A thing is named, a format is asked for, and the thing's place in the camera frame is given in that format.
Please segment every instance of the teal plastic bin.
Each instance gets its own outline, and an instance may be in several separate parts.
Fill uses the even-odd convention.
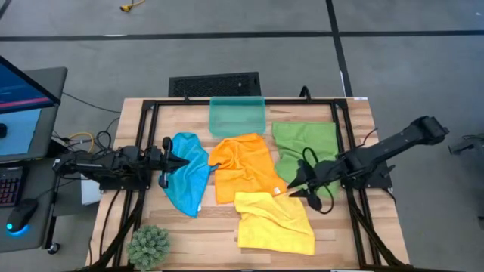
[[[212,97],[209,130],[218,138],[242,134],[264,134],[265,101],[263,97]]]

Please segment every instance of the green towel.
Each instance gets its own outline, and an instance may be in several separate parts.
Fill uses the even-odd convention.
[[[279,149],[280,160],[275,164],[275,171],[279,177],[290,183],[296,178],[299,168],[298,160],[303,159],[305,147],[311,147],[318,160],[334,161],[338,154],[336,138],[336,126],[334,123],[310,123],[310,122],[273,122],[272,135]],[[309,151],[306,158],[311,166],[315,161]],[[336,196],[340,188],[340,182],[331,182],[327,187]],[[329,197],[324,187],[319,188],[319,196]]]

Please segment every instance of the wooden table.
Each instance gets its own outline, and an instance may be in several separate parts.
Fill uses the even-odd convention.
[[[178,98],[158,98],[158,100]],[[138,122],[141,115],[143,99],[125,99],[123,112],[116,133],[115,147],[135,144]],[[349,112],[357,144],[374,128],[370,104],[366,99],[348,98]],[[278,149],[271,135],[271,123],[279,122],[332,122],[329,106],[325,105],[274,105],[266,106],[267,122],[265,142],[271,151],[272,158],[278,161]],[[209,132],[208,106],[162,106],[157,120],[155,144],[161,147],[165,136],[174,137],[176,133],[188,131],[197,134],[207,152],[220,142]],[[147,142],[150,113],[144,130],[142,147]],[[343,115],[340,113],[345,148],[348,147]],[[366,144],[378,141],[373,133]],[[321,215],[307,206],[309,222],[315,232],[315,256],[274,252],[264,249],[240,249],[237,247],[237,228],[240,219],[233,204],[217,205],[213,175],[202,200],[202,210],[198,218],[189,218],[178,211],[168,200],[163,190],[157,185],[158,172],[152,179],[151,189],[147,192],[143,208],[142,225],[155,224],[169,230],[171,252],[165,264],[159,269],[202,270],[202,269],[331,269],[358,268],[352,225],[346,195],[341,190],[335,202],[334,210],[328,215]],[[399,218],[393,200],[380,189],[368,189],[368,201],[373,216],[374,228],[385,244],[401,261],[408,263],[408,256],[400,228]],[[107,208],[114,192],[106,192],[99,205],[95,228],[92,233],[93,262],[99,256],[99,240]],[[116,199],[107,223],[104,237],[105,250],[116,236],[123,209],[125,192]],[[367,262],[371,263],[366,233],[361,229],[365,245]],[[123,246],[121,265],[127,264],[126,243],[131,239],[129,234]]]

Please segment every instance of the monitor screen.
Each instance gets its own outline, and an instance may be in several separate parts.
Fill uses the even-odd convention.
[[[58,99],[5,59],[0,60],[0,113],[51,107]]]

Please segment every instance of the green plant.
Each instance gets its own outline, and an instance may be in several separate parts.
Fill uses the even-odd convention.
[[[133,233],[128,244],[129,261],[141,271],[155,268],[169,253],[168,231],[157,226],[143,226]]]

